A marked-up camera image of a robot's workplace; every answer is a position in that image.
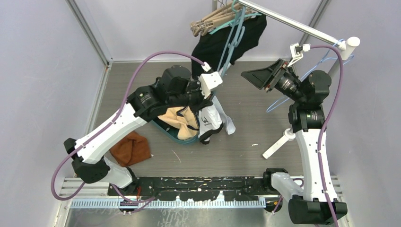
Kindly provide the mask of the teal plastic hanger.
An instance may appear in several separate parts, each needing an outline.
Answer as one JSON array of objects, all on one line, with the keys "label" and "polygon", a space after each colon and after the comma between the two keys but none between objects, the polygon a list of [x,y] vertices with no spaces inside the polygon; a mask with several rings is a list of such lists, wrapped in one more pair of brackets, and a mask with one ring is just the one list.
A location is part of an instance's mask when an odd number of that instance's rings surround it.
[{"label": "teal plastic hanger", "polygon": [[[235,18],[235,13],[238,12],[242,6],[239,3],[232,3],[224,6],[224,9],[219,13],[216,13],[212,17],[205,19],[205,32],[208,34],[215,34],[217,31],[226,28]],[[257,16],[261,16],[260,13],[256,12],[253,9],[246,8],[244,21],[249,20],[251,18],[256,18]]]}]

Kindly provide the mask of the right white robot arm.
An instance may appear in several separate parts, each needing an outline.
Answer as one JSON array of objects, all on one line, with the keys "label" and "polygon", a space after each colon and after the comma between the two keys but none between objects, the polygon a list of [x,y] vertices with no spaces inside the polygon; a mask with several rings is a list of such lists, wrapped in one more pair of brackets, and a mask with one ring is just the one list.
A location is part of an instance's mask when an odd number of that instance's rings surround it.
[{"label": "right white robot arm", "polygon": [[333,187],[326,154],[326,122],[323,101],[329,95],[331,77],[323,70],[313,70],[300,79],[287,61],[244,71],[241,76],[258,89],[278,90],[293,100],[289,107],[290,129],[284,139],[296,140],[301,153],[303,186],[296,184],[284,169],[271,168],[263,174],[263,190],[278,192],[288,202],[288,213],[294,224],[337,225],[348,212]]}]

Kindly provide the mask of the beige underwear navy trim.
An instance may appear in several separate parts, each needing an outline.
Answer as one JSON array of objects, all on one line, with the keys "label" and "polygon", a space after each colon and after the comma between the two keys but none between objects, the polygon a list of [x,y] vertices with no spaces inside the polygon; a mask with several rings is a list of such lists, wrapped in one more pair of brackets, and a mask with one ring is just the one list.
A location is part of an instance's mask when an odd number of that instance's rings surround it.
[{"label": "beige underwear navy trim", "polygon": [[195,137],[199,131],[198,120],[190,107],[171,107],[164,115],[158,116],[159,120],[178,129],[177,138],[187,140]]}]

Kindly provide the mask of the white black underwear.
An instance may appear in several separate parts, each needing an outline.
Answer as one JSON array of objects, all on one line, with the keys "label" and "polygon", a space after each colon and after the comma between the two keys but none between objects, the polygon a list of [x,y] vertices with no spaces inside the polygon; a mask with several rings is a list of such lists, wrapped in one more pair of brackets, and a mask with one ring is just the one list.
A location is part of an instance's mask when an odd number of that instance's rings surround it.
[{"label": "white black underwear", "polygon": [[198,113],[200,143],[207,145],[213,134],[219,133],[225,128],[228,135],[235,133],[236,127],[232,119],[226,115],[221,103],[215,96],[212,99],[213,104],[201,109]]}]

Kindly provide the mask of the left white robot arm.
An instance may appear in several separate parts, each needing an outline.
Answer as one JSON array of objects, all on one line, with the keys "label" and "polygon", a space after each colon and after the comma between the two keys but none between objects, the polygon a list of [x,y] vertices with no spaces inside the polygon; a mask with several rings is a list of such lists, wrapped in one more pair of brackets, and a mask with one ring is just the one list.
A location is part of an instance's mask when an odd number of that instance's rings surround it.
[{"label": "left white robot arm", "polygon": [[218,72],[209,71],[193,80],[185,67],[166,69],[153,84],[131,93],[116,113],[87,136],[65,141],[66,148],[76,152],[72,157],[74,172],[87,184],[107,182],[133,195],[138,189],[134,173],[109,161],[105,153],[132,131],[164,115],[168,108],[188,106],[198,111],[210,106],[212,91],[221,84]]}]

